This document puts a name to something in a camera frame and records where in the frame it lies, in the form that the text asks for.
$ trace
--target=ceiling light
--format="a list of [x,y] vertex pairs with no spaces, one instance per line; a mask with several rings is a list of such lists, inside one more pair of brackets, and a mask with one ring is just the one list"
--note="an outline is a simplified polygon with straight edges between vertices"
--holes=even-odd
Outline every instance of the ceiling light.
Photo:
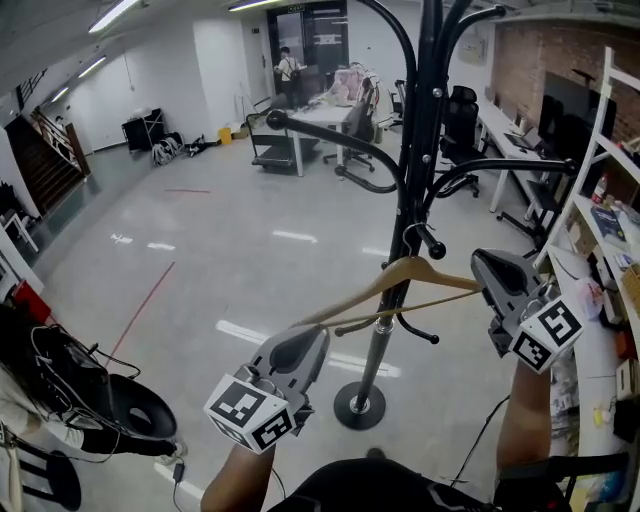
[[121,2],[113,6],[112,9],[109,9],[106,13],[104,13],[102,18],[91,25],[91,27],[89,28],[89,34],[100,32],[101,30],[107,28],[107,26],[111,25],[116,20],[116,18],[124,14],[127,9],[133,7],[139,1],[140,0],[122,0]]
[[100,63],[102,61],[104,61],[107,58],[107,56],[103,56],[100,57],[97,61],[95,61],[93,64],[91,64],[91,66],[89,66],[87,69],[85,69],[82,73],[80,73],[78,75],[78,78],[82,78],[83,76],[85,76],[87,73],[89,73],[89,71],[91,71],[93,68],[95,68],[96,66],[100,65]]
[[60,96],[62,96],[68,90],[69,90],[68,87],[65,87],[64,89],[62,89],[58,94],[54,96],[54,98],[51,100],[51,103],[53,103],[54,101],[58,101],[60,99]]
[[241,11],[242,9],[249,9],[249,7],[258,7],[259,5],[264,4],[272,4],[274,2],[279,2],[280,0],[258,0],[257,2],[250,2],[248,4],[236,5],[234,7],[229,7],[229,12]]

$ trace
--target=white wall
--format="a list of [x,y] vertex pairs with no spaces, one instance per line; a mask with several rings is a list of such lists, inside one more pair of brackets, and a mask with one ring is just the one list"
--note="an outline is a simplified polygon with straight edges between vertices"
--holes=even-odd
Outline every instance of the white wall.
[[[417,58],[420,3],[407,0],[388,0],[384,4],[404,26],[413,43]],[[406,68],[400,44],[391,28],[375,12],[355,0],[348,0],[347,14],[349,18],[349,60],[362,62],[367,68],[375,69],[387,87],[394,91],[395,81],[405,79]],[[493,23],[482,23],[465,32],[468,34],[478,30],[478,35],[487,39],[485,64],[484,66],[473,66],[461,62],[458,59],[456,48],[449,67],[450,87],[466,85],[474,89],[478,96],[484,94],[485,86],[491,83],[494,27]]]
[[22,178],[18,164],[13,156],[9,136],[4,128],[0,128],[0,180],[13,187],[16,197],[32,217],[40,217],[38,207],[31,199],[31,194]]
[[0,126],[7,126],[19,113],[20,106],[15,90],[0,97]]
[[[193,31],[211,125],[217,133],[227,123],[244,121],[242,96],[249,91],[249,81],[242,26],[239,17],[223,15],[194,21]],[[251,107],[248,103],[246,107],[248,114]]]
[[120,55],[107,59],[101,68],[72,85],[44,113],[52,120],[61,115],[67,123],[73,123],[82,137],[82,149],[88,154],[124,142],[121,125],[136,108],[135,104],[124,56]]
[[[147,107],[161,108],[167,130],[180,132],[187,142],[201,134],[207,140],[217,138],[188,15],[168,16],[153,29],[123,38],[106,53],[101,67],[72,81],[69,92],[45,111],[51,118],[60,113],[84,132],[91,150],[124,142],[121,125],[134,110]],[[83,149],[89,152],[84,144]]]

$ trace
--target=brick wall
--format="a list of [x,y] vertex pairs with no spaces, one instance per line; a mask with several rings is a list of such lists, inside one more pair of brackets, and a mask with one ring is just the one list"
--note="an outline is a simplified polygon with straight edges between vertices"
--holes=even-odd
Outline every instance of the brick wall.
[[[604,23],[560,21],[512,22],[496,25],[492,86],[502,97],[516,103],[537,125],[545,71],[583,84],[571,71],[586,71],[596,77],[591,87],[600,90],[604,47],[614,49],[615,65],[640,77],[640,31]],[[640,95],[616,85],[612,99],[618,105],[613,139],[640,136]]]

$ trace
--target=gray floor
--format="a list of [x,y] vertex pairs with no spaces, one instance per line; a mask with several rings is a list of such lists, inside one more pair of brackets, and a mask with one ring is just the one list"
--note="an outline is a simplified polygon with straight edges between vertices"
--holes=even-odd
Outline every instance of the gray floor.
[[[383,146],[394,156],[398,143],[397,134],[385,134]],[[334,148],[321,144],[320,150]],[[140,366],[140,382],[175,411],[189,446],[186,480],[192,494],[206,487],[230,449],[202,406],[221,376],[233,373],[256,349],[218,330],[218,322],[274,334],[367,285],[384,259],[376,253],[387,251],[391,239],[392,195],[338,181],[319,158],[298,178],[267,174],[250,165],[251,155],[248,140],[234,141],[153,170],[113,200],[65,254],[56,254],[55,267],[45,276],[44,298],[56,318],[86,344],[98,342],[109,352],[170,269],[116,355]],[[101,158],[123,165],[128,156],[114,150]],[[381,164],[367,177],[378,184],[391,182]],[[484,173],[478,199],[462,191],[436,202],[430,223],[448,247],[438,269],[471,276],[469,258],[477,247],[517,253],[531,248],[527,238],[489,213],[496,181],[497,173]],[[517,215],[524,212],[511,183],[500,206]],[[414,284],[407,304],[452,293]],[[372,300],[355,312],[375,307]],[[310,390],[317,413],[299,438],[279,444],[275,468],[287,490],[318,467],[360,457],[371,446],[430,478],[454,476],[486,416],[509,391],[514,361],[498,359],[486,334],[491,316],[479,296],[409,314],[416,327],[442,341],[432,346],[396,328],[385,355],[392,371],[377,380],[387,397],[387,414],[367,432],[342,427],[333,414],[333,398],[360,378],[370,329],[334,338],[328,364]],[[500,417],[465,473],[470,492],[482,498],[493,488]],[[172,484],[150,459],[123,455],[102,465],[78,462],[77,467],[83,510],[174,510]],[[183,510],[197,509],[188,493],[180,491],[178,499]],[[272,482],[267,505],[278,499]]]

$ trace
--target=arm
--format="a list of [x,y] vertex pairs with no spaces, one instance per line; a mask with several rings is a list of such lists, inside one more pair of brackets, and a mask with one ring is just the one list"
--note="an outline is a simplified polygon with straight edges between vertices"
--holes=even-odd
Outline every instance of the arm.
[[551,373],[518,361],[498,440],[498,470],[546,459],[551,449]]
[[260,512],[267,494],[275,447],[262,455],[234,446],[200,502],[202,512]]

